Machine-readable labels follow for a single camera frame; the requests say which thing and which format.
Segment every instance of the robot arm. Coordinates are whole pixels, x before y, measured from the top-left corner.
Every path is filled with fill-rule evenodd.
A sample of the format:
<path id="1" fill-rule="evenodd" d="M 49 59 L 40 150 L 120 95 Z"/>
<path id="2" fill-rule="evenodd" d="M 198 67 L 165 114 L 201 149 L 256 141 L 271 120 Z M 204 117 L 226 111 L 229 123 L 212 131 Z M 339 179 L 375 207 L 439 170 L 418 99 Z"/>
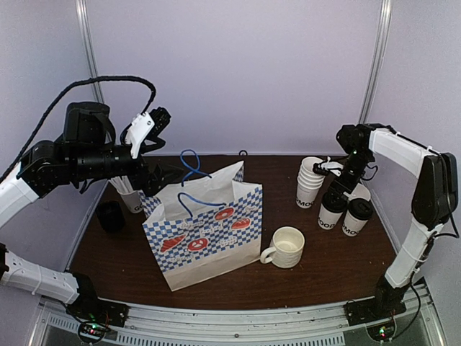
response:
<path id="1" fill-rule="evenodd" d="M 410 229 L 394 262 L 378 282 L 375 298 L 371 304 L 362 301 L 346 308 L 347 315 L 352 316 L 349 323 L 355 324 L 364 322 L 357 319 L 357 314 L 366 315 L 366 311 L 374 317 L 401 312 L 400 302 L 413 274 L 426 261 L 436 235 L 457 207 L 457 167 L 453 155 L 424 147 L 381 124 L 345 125 L 336 139 L 349 156 L 327 193 L 345 198 L 357 186 L 365 167 L 375 160 L 373 154 L 387 157 L 418 179 Z M 325 173 L 321 165 L 315 170 Z"/>
<path id="2" fill-rule="evenodd" d="M 22 155 L 0 184 L 0 228 L 21 209 L 60 185 L 73 184 L 81 193 L 94 181 L 128 176 L 135 190 L 154 195 L 182 174 L 182 169 L 149 167 L 140 154 L 164 146 L 158 134 L 168 125 L 169 113 L 158 108 L 133 119 L 122 144 L 115 145 L 109 108 L 96 102 L 68 106 L 63 134 L 56 141 L 40 141 Z M 98 299 L 91 280 L 82 274 L 56 272 L 28 262 L 0 244 L 0 283 L 58 299 L 68 311 L 85 320 L 122 326 L 127 306 Z"/>

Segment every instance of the white paper cup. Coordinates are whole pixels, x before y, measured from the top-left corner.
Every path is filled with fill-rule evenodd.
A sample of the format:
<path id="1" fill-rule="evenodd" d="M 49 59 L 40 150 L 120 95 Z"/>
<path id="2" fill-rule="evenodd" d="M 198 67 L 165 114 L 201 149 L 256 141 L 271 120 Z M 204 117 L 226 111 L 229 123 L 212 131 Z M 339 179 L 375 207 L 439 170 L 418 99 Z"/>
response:
<path id="1" fill-rule="evenodd" d="M 314 164 L 320 164 L 321 162 L 323 162 L 323 160 L 315 156 L 305 157 L 301 161 L 300 170 L 302 170 L 304 173 L 314 174 L 315 176 L 323 177 L 323 175 L 315 174 L 313 171 Z"/>
<path id="2" fill-rule="evenodd" d="M 277 229 L 271 240 L 271 245 L 265 249 L 259 258 L 261 263 L 273 263 L 279 268 L 291 268 L 301 260 L 304 249 L 304 236 L 294 227 Z"/>
<path id="3" fill-rule="evenodd" d="M 332 198 L 328 193 L 322 197 L 322 205 L 318 214 L 318 225 L 322 229 L 332 229 L 338 223 L 339 218 L 347 209 L 347 201 Z"/>
<path id="4" fill-rule="evenodd" d="M 343 232 L 347 236 L 356 236 L 373 215 L 371 203 L 357 198 L 349 203 L 343 222 Z"/>
<path id="5" fill-rule="evenodd" d="M 362 184 L 357 184 L 354 191 L 350 194 L 344 193 L 349 200 L 355 200 L 357 198 L 363 198 L 364 200 L 371 200 L 370 191 Z"/>
<path id="6" fill-rule="evenodd" d="M 314 204 L 314 200 L 317 197 L 318 191 L 320 187 L 316 187 L 313 189 L 303 187 L 301 184 L 297 184 L 297 192 L 296 192 L 296 204 L 298 207 L 307 209 L 312 207 Z"/>
<path id="7" fill-rule="evenodd" d="M 301 178 L 298 178 L 297 179 L 297 183 L 299 185 L 301 185 L 302 187 L 304 187 L 305 189 L 319 189 L 321 188 L 323 182 L 316 182 L 316 183 L 311 183 L 311 182 L 305 182 L 304 180 L 302 180 Z"/>
<path id="8" fill-rule="evenodd" d="M 304 180 L 307 180 L 309 182 L 322 182 L 325 180 L 325 176 L 323 175 L 318 175 L 317 177 L 310 177 L 304 174 L 302 171 L 299 172 L 298 177 L 303 178 Z"/>
<path id="9" fill-rule="evenodd" d="M 125 202 L 128 210 L 133 213 L 139 213 L 143 211 L 143 205 L 141 204 L 141 201 L 139 199 L 139 192 L 134 191 L 132 193 L 120 193 L 120 197 L 123 199 L 123 202 Z"/>

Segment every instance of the wooden table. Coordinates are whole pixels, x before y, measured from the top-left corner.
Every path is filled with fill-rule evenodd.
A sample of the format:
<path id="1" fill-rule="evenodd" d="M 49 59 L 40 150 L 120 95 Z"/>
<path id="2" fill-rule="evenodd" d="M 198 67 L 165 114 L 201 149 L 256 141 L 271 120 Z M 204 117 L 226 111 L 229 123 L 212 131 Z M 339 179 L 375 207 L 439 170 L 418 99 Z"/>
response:
<path id="1" fill-rule="evenodd" d="M 375 283 L 395 252 L 375 215 L 356 237 L 345 236 L 339 221 L 333 230 L 317 224 L 320 196 L 311 209 L 296 206 L 301 156 L 203 156 L 202 169 L 213 172 L 245 161 L 245 181 L 264 186 L 262 249 L 281 226 L 305 235 L 301 262 L 282 270 L 252 263 L 203 283 L 171 292 L 144 235 L 143 213 L 131 214 L 109 185 L 102 200 L 119 200 L 127 225 L 118 234 L 105 233 L 93 216 L 73 259 L 71 270 L 90 276 L 102 298 L 188 309 L 265 309 L 310 306 L 372 296 Z M 151 158 L 180 167 L 178 157 Z"/>

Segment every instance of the mug handle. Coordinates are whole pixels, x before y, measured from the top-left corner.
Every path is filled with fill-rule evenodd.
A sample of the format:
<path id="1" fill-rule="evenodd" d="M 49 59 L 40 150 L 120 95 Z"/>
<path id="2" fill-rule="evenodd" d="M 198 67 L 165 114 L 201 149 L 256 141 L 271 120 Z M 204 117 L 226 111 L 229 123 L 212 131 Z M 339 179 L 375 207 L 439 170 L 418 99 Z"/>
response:
<path id="1" fill-rule="evenodd" d="M 261 256 L 259 257 L 259 261 L 261 261 L 263 265 L 266 265 L 267 263 L 272 262 L 273 258 L 269 257 L 269 255 L 276 251 L 277 250 L 274 247 L 268 247 L 261 253 Z"/>

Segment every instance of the paper shopping bag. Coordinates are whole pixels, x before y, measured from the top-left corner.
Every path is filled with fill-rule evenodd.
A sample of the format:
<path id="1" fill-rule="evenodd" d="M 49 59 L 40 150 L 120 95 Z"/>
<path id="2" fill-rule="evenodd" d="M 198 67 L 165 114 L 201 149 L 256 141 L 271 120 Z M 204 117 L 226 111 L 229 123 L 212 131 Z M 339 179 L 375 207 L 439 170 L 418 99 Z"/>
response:
<path id="1" fill-rule="evenodd" d="M 238 162 L 150 199 L 143 227 L 171 290 L 259 259 L 262 185 L 235 181 L 241 168 Z"/>

